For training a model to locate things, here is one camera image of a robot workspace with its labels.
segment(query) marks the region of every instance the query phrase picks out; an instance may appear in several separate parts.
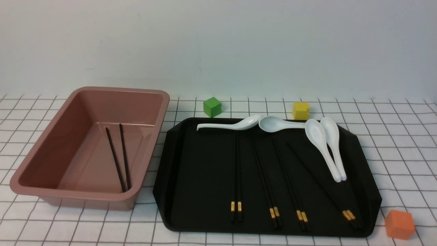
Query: white grid tablecloth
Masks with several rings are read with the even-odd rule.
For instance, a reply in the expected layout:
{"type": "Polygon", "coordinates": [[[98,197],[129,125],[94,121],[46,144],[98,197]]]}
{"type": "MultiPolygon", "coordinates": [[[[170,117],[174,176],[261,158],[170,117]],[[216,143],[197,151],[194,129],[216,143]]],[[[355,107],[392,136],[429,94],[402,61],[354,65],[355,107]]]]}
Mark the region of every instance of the white grid tablecloth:
{"type": "Polygon", "coordinates": [[[429,100],[217,97],[218,118],[250,114],[291,119],[293,102],[310,103],[310,117],[330,117],[356,134],[382,196],[376,227],[365,239],[172,232],[152,188],[166,131],[189,117],[206,117],[209,97],[172,97],[143,188],[132,211],[52,207],[16,195],[9,180],[68,95],[0,95],[0,246],[437,245],[437,105],[429,100]],[[388,238],[391,209],[413,215],[409,241],[388,238]]]}

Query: yellow cube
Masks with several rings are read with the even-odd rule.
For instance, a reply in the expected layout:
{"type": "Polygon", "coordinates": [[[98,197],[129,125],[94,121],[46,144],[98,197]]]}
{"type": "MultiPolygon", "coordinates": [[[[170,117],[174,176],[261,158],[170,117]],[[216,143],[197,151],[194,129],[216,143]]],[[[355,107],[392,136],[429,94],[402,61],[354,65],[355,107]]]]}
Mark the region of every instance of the yellow cube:
{"type": "Polygon", "coordinates": [[[309,103],[295,102],[293,105],[293,119],[308,120],[309,118],[309,103]]]}

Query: ceramic spoon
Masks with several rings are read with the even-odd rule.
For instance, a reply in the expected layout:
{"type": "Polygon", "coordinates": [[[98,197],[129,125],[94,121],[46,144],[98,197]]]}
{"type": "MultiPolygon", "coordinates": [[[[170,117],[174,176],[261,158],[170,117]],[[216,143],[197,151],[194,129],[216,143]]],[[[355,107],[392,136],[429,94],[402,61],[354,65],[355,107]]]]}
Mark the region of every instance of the ceramic spoon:
{"type": "Polygon", "coordinates": [[[340,182],[341,177],[338,173],[337,167],[334,164],[334,161],[331,158],[331,155],[329,154],[328,147],[326,145],[325,131],[323,130],[322,125],[320,125],[320,123],[315,119],[309,119],[305,123],[305,133],[311,143],[316,146],[320,153],[322,153],[335,182],[340,182]]]}
{"type": "Polygon", "coordinates": [[[275,116],[266,116],[262,118],[258,125],[263,131],[266,132],[277,132],[290,128],[305,129],[305,123],[285,121],[275,116]]]}
{"type": "Polygon", "coordinates": [[[331,118],[326,117],[320,121],[320,124],[325,130],[326,142],[328,143],[329,147],[331,147],[332,154],[334,155],[335,166],[337,166],[341,180],[346,180],[346,172],[344,171],[343,162],[341,161],[340,155],[340,133],[338,132],[338,126],[331,118]]]}
{"type": "Polygon", "coordinates": [[[258,124],[258,121],[262,118],[261,115],[256,114],[249,116],[242,121],[235,123],[235,124],[198,124],[197,130],[201,128],[220,128],[220,129],[228,129],[228,130],[247,130],[249,128],[252,128],[258,124]]]}

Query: block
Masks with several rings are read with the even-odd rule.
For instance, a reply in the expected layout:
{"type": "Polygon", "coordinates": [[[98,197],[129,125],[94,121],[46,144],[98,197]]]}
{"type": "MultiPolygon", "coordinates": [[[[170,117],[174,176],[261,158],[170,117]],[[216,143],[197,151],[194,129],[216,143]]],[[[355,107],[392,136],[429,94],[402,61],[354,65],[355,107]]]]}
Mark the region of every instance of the block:
{"type": "Polygon", "coordinates": [[[222,113],[222,103],[215,97],[211,97],[203,102],[203,112],[210,118],[216,117],[222,113]]]}
{"type": "Polygon", "coordinates": [[[309,118],[309,103],[295,102],[293,105],[293,119],[308,120],[309,118]]]}
{"type": "Polygon", "coordinates": [[[410,213],[391,210],[385,218],[385,232],[388,237],[408,240],[416,231],[410,213]]]}

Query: pair of chopsticks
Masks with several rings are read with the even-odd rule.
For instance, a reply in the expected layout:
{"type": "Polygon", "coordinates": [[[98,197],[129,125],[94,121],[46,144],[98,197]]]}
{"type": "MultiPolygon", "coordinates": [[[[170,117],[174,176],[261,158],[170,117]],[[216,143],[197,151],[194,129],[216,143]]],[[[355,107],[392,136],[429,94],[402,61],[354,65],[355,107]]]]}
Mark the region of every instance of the pair of chopsticks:
{"type": "Polygon", "coordinates": [[[272,141],[273,141],[273,146],[274,146],[275,151],[276,151],[276,156],[277,156],[277,158],[280,162],[280,165],[281,165],[282,174],[284,175],[284,179],[287,182],[288,193],[290,194],[291,200],[292,200],[294,207],[296,209],[296,216],[297,216],[297,219],[299,221],[299,225],[301,227],[301,230],[303,232],[304,231],[310,232],[311,228],[310,228],[309,223],[308,223],[308,218],[306,217],[306,213],[304,211],[302,203],[298,199],[297,193],[293,190],[293,186],[291,184],[291,179],[288,176],[287,168],[285,167],[284,160],[282,159],[277,142],[274,138],[272,138],[272,141]]]}
{"type": "Polygon", "coordinates": [[[276,199],[274,197],[273,192],[271,192],[271,185],[264,176],[264,171],[263,171],[263,167],[261,165],[260,157],[258,155],[255,140],[252,138],[251,142],[252,142],[252,149],[253,149],[253,152],[254,152],[255,158],[256,158],[258,173],[260,175],[260,179],[261,179],[261,182],[263,184],[264,195],[266,197],[267,205],[269,207],[269,213],[270,213],[270,217],[272,219],[273,228],[278,228],[278,227],[282,226],[282,218],[279,215],[279,210],[277,208],[277,202],[276,202],[276,199]]]}
{"type": "Polygon", "coordinates": [[[299,159],[300,163],[308,170],[308,172],[314,177],[314,179],[317,181],[319,186],[325,191],[325,193],[328,195],[328,197],[331,199],[331,201],[338,207],[338,209],[341,211],[341,214],[346,218],[346,220],[352,225],[354,229],[360,229],[361,223],[357,220],[355,215],[352,213],[350,209],[345,209],[338,200],[333,196],[333,194],[329,191],[329,189],[326,188],[325,185],[323,185],[322,181],[315,175],[315,172],[310,168],[309,166],[305,165],[302,158],[299,156],[299,154],[293,149],[291,144],[287,142],[288,147],[291,149],[291,151],[294,153],[294,155],[299,159]]]}
{"type": "Polygon", "coordinates": [[[114,157],[115,167],[117,168],[118,178],[120,179],[121,190],[123,192],[126,192],[131,188],[131,178],[129,174],[128,157],[126,155],[125,134],[123,131],[123,125],[119,124],[119,126],[120,126],[120,135],[121,135],[121,147],[123,148],[123,158],[125,161],[126,182],[128,185],[127,189],[125,187],[125,182],[123,181],[123,177],[121,176],[120,164],[118,163],[118,158],[115,153],[114,144],[112,143],[111,133],[109,132],[109,129],[107,127],[106,127],[106,134],[108,135],[109,145],[111,146],[112,156],[114,157]]]}
{"type": "Polygon", "coordinates": [[[242,205],[242,196],[241,196],[241,163],[240,163],[240,142],[239,142],[238,131],[235,131],[234,168],[235,168],[235,172],[234,172],[233,200],[231,201],[231,222],[235,221],[235,212],[237,212],[238,222],[242,222],[243,205],[242,205]]]}

